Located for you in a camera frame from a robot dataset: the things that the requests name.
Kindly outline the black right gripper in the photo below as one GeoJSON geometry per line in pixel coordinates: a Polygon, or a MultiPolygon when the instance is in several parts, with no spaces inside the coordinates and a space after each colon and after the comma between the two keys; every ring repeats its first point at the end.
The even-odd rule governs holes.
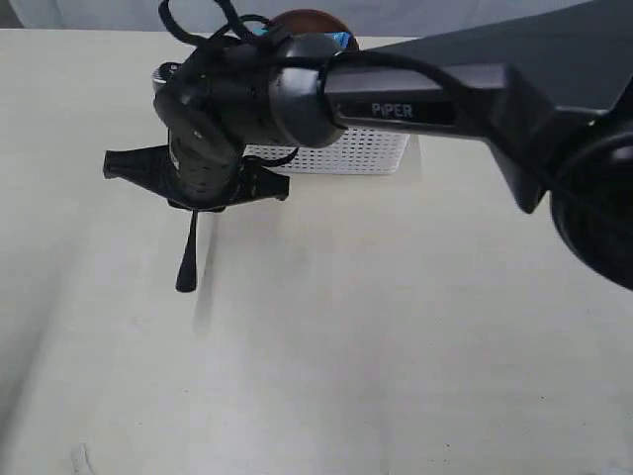
{"type": "Polygon", "coordinates": [[[256,144],[289,145],[271,110],[276,71],[226,74],[206,66],[161,64],[152,77],[153,106],[167,128],[167,143],[107,151],[104,177],[126,180],[192,212],[285,200],[290,180],[273,169],[290,158],[266,160],[245,151],[256,144]]]}

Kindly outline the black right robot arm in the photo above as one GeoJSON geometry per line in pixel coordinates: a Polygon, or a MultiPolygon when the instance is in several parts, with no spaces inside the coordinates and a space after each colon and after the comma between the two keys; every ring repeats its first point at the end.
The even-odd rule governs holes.
{"type": "Polygon", "coordinates": [[[251,145],[323,148],[350,128],[472,139],[491,150],[516,205],[551,199],[555,228],[587,267],[632,285],[632,5],[589,1],[542,15],[351,51],[324,33],[264,31],[224,1],[209,37],[154,74],[167,143],[107,151],[103,173],[192,214],[284,200],[284,158],[251,145]]]}

